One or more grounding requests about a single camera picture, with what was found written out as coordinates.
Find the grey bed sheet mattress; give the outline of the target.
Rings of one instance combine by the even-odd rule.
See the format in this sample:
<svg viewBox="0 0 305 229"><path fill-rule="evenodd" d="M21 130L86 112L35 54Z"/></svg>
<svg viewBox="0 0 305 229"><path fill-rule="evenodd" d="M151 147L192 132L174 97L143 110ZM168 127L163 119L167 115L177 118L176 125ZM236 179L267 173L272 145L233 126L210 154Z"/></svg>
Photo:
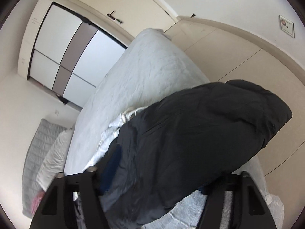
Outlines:
<svg viewBox="0 0 305 229"><path fill-rule="evenodd" d="M83 106L64 172L83 172L97 151L101 133L126 109L149 106L174 92L206 83L209 79L162 30L143 30Z"/></svg>

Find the beige pillow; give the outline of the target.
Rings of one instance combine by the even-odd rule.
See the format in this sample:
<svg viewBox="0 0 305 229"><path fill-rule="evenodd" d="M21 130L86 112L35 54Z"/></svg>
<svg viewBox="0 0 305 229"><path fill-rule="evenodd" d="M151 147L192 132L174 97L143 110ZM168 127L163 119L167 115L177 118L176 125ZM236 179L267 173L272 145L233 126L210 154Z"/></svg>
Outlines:
<svg viewBox="0 0 305 229"><path fill-rule="evenodd" d="M62 131L54 141L42 162L36 181L44 192L47 191L54 177L59 172L64 171L73 133L73 129Z"/></svg>

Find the wall light switch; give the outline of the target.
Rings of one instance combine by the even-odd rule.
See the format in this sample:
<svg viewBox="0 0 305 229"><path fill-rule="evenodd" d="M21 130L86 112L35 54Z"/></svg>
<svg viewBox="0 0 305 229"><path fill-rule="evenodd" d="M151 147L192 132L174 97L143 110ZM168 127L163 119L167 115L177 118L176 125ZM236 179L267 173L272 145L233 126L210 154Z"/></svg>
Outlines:
<svg viewBox="0 0 305 229"><path fill-rule="evenodd" d="M284 31L286 34L290 35L292 38L295 38L295 30L294 30L294 23L289 19L279 15L281 30Z"/></svg>

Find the cream door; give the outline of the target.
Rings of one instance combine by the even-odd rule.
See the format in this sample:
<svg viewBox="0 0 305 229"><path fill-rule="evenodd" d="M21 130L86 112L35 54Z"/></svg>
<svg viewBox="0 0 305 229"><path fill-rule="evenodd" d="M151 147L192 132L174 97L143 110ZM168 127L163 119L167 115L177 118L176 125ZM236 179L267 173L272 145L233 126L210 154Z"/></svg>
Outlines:
<svg viewBox="0 0 305 229"><path fill-rule="evenodd" d="M120 26L132 37L147 28L167 31L175 24L154 0L73 0Z"/></svg>

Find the white sliding wardrobe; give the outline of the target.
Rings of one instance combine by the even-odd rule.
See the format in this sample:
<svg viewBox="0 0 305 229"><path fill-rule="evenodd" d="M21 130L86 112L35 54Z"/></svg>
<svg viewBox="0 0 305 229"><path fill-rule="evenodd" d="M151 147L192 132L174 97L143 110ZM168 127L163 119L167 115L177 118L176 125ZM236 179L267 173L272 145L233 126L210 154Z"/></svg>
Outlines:
<svg viewBox="0 0 305 229"><path fill-rule="evenodd" d="M21 43L18 74L82 108L126 48L108 27L60 0L38 0Z"/></svg>

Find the black puffer jacket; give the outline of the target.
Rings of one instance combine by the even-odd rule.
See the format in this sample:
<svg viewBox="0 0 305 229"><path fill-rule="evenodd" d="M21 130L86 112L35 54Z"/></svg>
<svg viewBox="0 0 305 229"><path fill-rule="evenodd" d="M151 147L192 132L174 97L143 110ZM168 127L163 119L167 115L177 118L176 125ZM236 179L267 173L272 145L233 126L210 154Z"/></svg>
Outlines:
<svg viewBox="0 0 305 229"><path fill-rule="evenodd" d="M173 93L137 114L110 148L121 159L101 205L111 228L138 228L254 157L292 118L276 94L251 82Z"/></svg>

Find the grey quilted headboard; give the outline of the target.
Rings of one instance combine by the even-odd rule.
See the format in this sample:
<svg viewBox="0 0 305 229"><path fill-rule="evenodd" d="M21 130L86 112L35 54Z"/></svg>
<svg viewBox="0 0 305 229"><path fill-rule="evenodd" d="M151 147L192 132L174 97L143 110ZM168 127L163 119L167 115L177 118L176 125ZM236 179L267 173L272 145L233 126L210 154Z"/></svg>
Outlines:
<svg viewBox="0 0 305 229"><path fill-rule="evenodd" d="M42 119L31 140L22 175L22 213L30 219L33 218L31 213L32 201L41 191L41 186L36 181L38 171L51 146L64 130L66 130L65 127Z"/></svg>

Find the white grey checked blanket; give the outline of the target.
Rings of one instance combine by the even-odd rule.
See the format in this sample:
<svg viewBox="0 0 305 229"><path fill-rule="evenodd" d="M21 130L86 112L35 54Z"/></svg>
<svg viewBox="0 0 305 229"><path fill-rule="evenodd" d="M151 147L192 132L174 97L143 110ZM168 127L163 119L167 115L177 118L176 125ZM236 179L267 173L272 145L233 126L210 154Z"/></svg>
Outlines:
<svg viewBox="0 0 305 229"><path fill-rule="evenodd" d="M113 120L107 122L104 130L101 131L96 152L85 166L89 167L91 164L95 164L99 157L104 156L109 148L110 142L118 136L121 126L142 110L144 110L143 107L137 109L133 107L128 108ZM263 170L258 156L254 156L246 164L234 171L234 173L240 174L242 171L247 171L250 174L271 212L276 227L282 228L284 205L278 196L267 191L266 180L263 177ZM200 191L195 191L177 203L166 215L141 226L141 228L195 228L199 222L206 200L207 196L202 195Z"/></svg>

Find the red striped cloth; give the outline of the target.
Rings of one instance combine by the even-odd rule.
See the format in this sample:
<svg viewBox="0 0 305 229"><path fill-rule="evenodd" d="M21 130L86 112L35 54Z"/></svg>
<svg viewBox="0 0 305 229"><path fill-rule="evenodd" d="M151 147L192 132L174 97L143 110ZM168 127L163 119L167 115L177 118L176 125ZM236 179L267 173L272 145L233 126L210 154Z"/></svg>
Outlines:
<svg viewBox="0 0 305 229"><path fill-rule="evenodd" d="M34 216L34 214L37 211L37 208L39 207L39 204L41 200L43 199L45 195L45 192L42 190L37 193L37 195L33 198L32 203L31 203L31 215Z"/></svg>

